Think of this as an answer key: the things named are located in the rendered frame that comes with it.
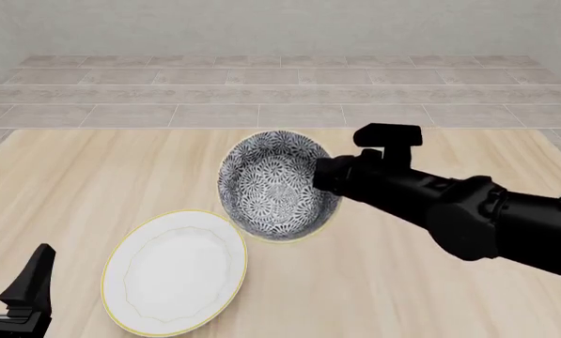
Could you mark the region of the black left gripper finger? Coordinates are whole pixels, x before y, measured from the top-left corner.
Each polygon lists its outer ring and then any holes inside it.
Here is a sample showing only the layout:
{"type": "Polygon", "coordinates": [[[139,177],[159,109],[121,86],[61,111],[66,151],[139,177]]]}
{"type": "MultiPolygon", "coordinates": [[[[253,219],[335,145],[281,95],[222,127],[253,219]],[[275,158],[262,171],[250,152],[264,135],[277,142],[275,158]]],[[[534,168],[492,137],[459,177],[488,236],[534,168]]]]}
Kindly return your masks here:
{"type": "Polygon", "coordinates": [[[51,279],[55,250],[49,244],[40,244],[15,281],[1,293],[0,301],[8,310],[51,312],[51,279]]]}

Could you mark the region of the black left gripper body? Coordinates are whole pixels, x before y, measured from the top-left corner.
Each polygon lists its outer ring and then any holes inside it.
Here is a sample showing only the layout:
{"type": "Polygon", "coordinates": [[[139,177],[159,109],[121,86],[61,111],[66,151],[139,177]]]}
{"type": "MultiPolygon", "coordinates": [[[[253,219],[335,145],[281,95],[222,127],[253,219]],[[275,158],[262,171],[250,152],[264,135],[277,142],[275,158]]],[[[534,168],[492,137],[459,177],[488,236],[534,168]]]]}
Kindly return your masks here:
{"type": "Polygon", "coordinates": [[[44,338],[51,321],[50,312],[9,310],[0,315],[0,338],[44,338]]]}

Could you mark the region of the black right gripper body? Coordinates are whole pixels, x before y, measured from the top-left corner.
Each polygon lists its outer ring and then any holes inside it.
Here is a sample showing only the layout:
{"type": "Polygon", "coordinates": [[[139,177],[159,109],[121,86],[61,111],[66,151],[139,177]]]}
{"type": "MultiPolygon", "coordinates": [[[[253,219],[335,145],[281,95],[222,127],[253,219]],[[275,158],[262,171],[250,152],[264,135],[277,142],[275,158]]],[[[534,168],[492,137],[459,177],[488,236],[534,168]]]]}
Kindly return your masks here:
{"type": "Polygon", "coordinates": [[[316,159],[313,188],[335,196],[351,196],[350,175],[356,160],[353,155],[316,159]]]}

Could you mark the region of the black white patterned bowl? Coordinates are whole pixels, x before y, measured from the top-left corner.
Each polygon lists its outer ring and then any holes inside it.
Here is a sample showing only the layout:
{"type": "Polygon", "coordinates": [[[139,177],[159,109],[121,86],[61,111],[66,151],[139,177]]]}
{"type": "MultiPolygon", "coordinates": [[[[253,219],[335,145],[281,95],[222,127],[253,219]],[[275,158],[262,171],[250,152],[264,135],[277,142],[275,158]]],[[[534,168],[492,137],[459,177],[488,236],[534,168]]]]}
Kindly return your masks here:
{"type": "Polygon", "coordinates": [[[262,131],[233,146],[217,180],[221,205],[241,230],[267,241],[311,236],[329,222],[341,198],[313,187],[327,151],[294,131],[262,131]]]}

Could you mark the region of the white plate with yellow rim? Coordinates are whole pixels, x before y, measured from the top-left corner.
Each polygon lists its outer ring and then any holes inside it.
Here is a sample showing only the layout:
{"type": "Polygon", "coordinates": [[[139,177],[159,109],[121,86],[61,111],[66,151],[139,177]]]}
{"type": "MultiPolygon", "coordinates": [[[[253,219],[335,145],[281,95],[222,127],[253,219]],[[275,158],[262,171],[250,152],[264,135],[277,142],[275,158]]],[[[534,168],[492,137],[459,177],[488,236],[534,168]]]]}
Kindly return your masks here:
{"type": "Polygon", "coordinates": [[[130,334],[175,337],[223,312],[247,267],[244,238],[227,219],[206,210],[174,210],[135,227],[111,252],[101,302],[130,334]]]}

